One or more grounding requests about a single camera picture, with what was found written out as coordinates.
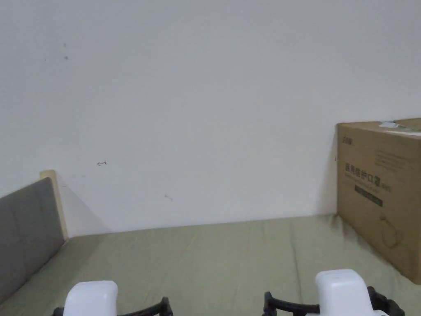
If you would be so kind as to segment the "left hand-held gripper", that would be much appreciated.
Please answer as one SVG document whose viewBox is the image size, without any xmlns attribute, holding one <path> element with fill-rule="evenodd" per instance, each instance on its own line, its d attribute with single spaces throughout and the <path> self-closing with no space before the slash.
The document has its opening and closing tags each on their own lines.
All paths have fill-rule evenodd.
<svg viewBox="0 0 421 316">
<path fill-rule="evenodd" d="M 89 281 L 77 283 L 70 289 L 64 307 L 53 310 L 53 316 L 116 316 L 118 285 L 114 281 Z M 145 309 L 122 316 L 170 316 L 168 297 Z"/>
</svg>

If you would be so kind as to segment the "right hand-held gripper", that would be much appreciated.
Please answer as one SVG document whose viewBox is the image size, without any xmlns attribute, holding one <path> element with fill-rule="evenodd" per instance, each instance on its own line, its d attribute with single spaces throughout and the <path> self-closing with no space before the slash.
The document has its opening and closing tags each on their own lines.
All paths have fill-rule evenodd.
<svg viewBox="0 0 421 316">
<path fill-rule="evenodd" d="M 293 316 L 373 316 L 379 310 L 389 316 L 405 316 L 397 302 L 366 287 L 361 276 L 351 269 L 319 272 L 315 277 L 319 305 L 299 304 L 264 294 L 263 316 L 276 316 L 277 310 Z"/>
</svg>

